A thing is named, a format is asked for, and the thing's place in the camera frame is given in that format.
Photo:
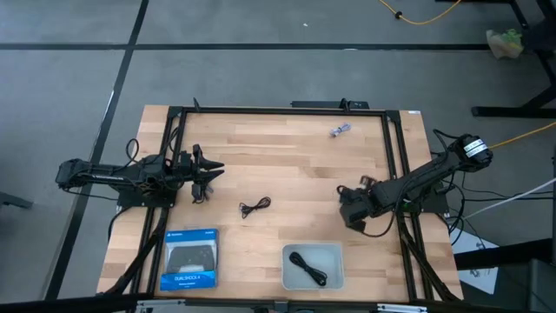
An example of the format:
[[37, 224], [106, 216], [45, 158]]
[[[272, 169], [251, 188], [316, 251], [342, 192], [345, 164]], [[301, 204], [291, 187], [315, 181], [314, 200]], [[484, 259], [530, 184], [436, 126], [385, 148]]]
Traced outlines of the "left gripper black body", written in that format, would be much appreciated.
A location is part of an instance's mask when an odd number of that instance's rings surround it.
[[192, 182], [191, 195], [193, 203], [203, 203], [206, 198], [207, 178], [202, 174], [201, 167], [202, 150], [199, 144], [193, 145], [191, 153], [182, 151], [179, 154], [179, 162], [176, 165], [176, 176], [178, 184], [184, 185], [186, 182]]

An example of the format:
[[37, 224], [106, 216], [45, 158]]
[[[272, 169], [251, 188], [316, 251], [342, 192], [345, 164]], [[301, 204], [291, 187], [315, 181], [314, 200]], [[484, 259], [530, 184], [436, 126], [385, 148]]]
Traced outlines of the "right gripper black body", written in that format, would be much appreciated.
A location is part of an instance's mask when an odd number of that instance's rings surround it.
[[360, 187], [350, 189], [345, 185], [337, 187], [339, 202], [341, 204], [340, 214], [345, 225], [355, 231], [364, 231], [366, 228], [365, 218], [369, 217], [374, 210], [370, 191], [377, 181], [370, 176], [362, 176]]

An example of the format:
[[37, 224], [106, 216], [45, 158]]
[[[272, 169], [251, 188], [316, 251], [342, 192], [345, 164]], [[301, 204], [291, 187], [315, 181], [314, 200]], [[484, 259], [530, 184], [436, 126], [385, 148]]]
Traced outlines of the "grey plastic tray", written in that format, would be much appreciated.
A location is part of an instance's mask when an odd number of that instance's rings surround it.
[[[300, 265], [290, 260], [297, 253], [305, 264], [326, 275], [319, 285]], [[291, 243], [282, 249], [281, 282], [285, 290], [341, 290], [344, 286], [342, 250], [339, 243]]]

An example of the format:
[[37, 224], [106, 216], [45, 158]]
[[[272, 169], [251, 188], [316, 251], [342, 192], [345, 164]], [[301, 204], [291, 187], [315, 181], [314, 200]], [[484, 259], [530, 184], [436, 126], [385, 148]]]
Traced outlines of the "blue DualShock controller box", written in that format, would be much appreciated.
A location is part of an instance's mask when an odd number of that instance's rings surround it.
[[218, 229], [167, 231], [160, 291], [215, 288], [218, 239]]

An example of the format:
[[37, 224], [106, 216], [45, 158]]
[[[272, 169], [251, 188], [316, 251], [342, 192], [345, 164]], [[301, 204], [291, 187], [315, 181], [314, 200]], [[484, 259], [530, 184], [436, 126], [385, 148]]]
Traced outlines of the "white paper sheet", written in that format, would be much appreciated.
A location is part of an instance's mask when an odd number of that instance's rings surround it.
[[460, 263], [457, 266], [460, 281], [493, 295], [499, 268], [486, 266], [491, 263], [488, 260], [482, 261], [480, 257], [485, 255], [482, 250], [496, 249], [498, 245], [465, 230], [456, 230], [450, 239], [453, 253], [464, 254], [463, 257], [456, 257], [456, 262]]

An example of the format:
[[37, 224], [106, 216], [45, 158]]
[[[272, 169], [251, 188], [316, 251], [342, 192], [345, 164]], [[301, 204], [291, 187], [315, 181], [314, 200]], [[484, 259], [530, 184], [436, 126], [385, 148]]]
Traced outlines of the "dark furniture foot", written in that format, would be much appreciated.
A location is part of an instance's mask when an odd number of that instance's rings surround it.
[[30, 209], [33, 202], [0, 191], [0, 205], [11, 205], [22, 209]]

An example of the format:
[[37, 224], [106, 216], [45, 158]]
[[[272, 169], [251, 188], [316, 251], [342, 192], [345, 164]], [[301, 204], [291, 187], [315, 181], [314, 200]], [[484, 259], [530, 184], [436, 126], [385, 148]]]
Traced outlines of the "plastic bag with green contents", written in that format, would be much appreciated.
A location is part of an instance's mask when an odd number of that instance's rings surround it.
[[515, 29], [499, 33], [494, 30], [486, 31], [486, 41], [496, 59], [515, 59], [523, 52], [522, 35]]

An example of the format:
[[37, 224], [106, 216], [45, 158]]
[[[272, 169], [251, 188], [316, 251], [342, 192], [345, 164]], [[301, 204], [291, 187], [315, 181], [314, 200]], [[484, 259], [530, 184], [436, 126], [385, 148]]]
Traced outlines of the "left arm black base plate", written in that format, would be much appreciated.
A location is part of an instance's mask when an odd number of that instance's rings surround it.
[[145, 196], [141, 192], [122, 191], [119, 193], [117, 205], [123, 208], [129, 207], [171, 207], [175, 204], [177, 192], [164, 191], [160, 194]]

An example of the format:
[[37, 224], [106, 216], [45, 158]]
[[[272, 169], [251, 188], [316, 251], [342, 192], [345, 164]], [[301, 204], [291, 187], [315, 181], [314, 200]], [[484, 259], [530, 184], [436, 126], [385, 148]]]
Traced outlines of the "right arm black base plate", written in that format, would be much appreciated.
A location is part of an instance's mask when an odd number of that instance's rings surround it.
[[404, 213], [439, 213], [449, 211], [447, 197], [444, 194], [431, 192], [410, 202], [404, 202], [401, 206]]

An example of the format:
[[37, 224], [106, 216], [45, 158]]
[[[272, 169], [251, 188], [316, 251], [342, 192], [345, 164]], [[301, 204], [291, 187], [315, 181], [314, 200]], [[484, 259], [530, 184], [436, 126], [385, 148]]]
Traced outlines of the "black aluminium table frame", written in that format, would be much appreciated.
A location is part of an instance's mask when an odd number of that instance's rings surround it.
[[[212, 300], [406, 302], [398, 231], [388, 216], [371, 219], [360, 235], [345, 227], [336, 187], [363, 175], [391, 176], [400, 151], [386, 152], [383, 114], [340, 111], [303, 115], [294, 109], [209, 108], [190, 113], [183, 148], [199, 144], [224, 163], [213, 195], [192, 202], [180, 191], [169, 213], [172, 230], [219, 231], [218, 284], [183, 290], [182, 298]], [[341, 290], [285, 290], [281, 252], [291, 243], [339, 243]]]

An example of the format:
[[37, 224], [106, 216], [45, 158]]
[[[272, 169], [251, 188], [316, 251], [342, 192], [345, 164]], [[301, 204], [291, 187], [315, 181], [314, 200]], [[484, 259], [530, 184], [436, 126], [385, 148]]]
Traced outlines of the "silver metal bracket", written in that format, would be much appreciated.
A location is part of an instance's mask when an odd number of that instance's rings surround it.
[[136, 303], [136, 313], [152, 313], [154, 309], [185, 306], [185, 299], [150, 299]]
[[393, 303], [378, 303], [377, 311], [380, 313], [428, 313], [427, 307]]

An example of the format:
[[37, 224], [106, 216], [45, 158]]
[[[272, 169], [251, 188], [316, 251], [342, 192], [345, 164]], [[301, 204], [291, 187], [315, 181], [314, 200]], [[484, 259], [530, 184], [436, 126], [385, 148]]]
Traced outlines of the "black desk leg frame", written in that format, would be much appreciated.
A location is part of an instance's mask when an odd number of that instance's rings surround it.
[[549, 59], [556, 59], [556, 5], [552, 0], [534, 0], [543, 14], [541, 22], [530, 26], [516, 0], [464, 0], [469, 3], [508, 4], [526, 31], [526, 48], [539, 59], [548, 76], [549, 86], [526, 103], [517, 107], [474, 106], [474, 117], [513, 117], [513, 118], [556, 118], [556, 109], [546, 106], [556, 100], [556, 65]]

